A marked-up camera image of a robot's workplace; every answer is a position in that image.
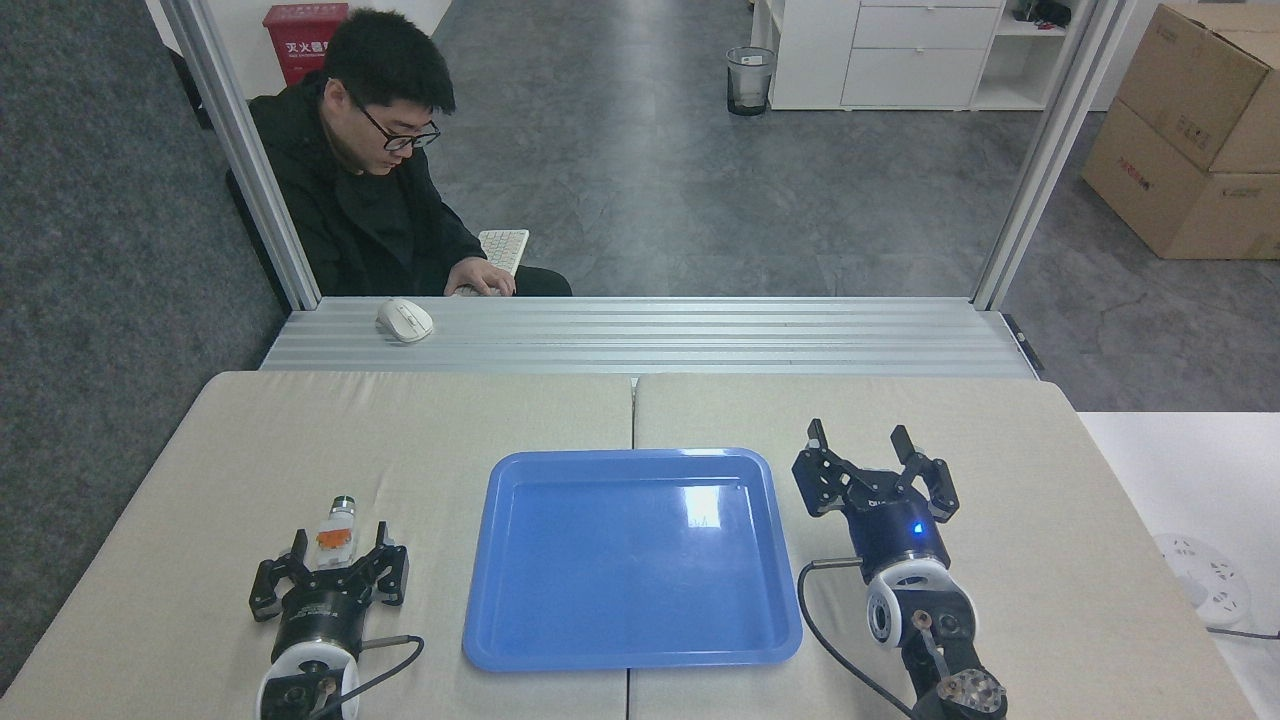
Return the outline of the person's hand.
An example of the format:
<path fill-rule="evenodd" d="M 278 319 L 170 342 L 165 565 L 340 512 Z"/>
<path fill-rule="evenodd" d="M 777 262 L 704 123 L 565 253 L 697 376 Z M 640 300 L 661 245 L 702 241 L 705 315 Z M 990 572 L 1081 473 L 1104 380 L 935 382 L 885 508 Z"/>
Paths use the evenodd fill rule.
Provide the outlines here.
<path fill-rule="evenodd" d="M 515 277 L 485 258 L 463 258 L 457 261 L 449 270 L 443 295 L 453 296 L 463 287 L 470 287 L 481 296 L 511 297 L 516 293 Z"/>

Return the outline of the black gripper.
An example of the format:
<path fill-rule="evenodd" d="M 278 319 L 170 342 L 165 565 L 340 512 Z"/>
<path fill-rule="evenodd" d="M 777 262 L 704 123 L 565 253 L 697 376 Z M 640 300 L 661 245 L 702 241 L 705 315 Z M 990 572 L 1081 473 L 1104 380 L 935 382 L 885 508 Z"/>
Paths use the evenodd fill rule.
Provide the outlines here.
<path fill-rule="evenodd" d="M 884 569 L 914 559 L 933 559 L 943 568 L 951 566 L 936 521 L 947 523 L 960 502 L 943 459 L 924 455 L 913 443 L 908 428 L 896 425 L 890 438 L 902 464 L 900 478 L 908 486 L 916 478 L 923 479 L 928 502 L 923 495 L 905 495 L 869 503 L 873 498 L 870 477 L 829 450 L 820 419 L 810 420 L 806 437 L 792 465 L 805 510 L 810 518 L 820 518 L 846 507 L 849 533 L 861 559 L 865 583 Z"/>
<path fill-rule="evenodd" d="M 312 642 L 334 646 L 358 659 L 369 603 L 404 602 L 408 547 L 390 537 L 388 521 L 379 521 L 374 547 L 344 570 L 344 588 L 294 588 L 282 601 L 276 592 L 282 580 L 305 585 L 311 579 L 305 562 L 307 548 L 307 532 L 298 529 L 292 546 L 276 559 L 262 560 L 255 573 L 248 600 L 253 620 L 265 623 L 282 614 L 270 660 Z"/>

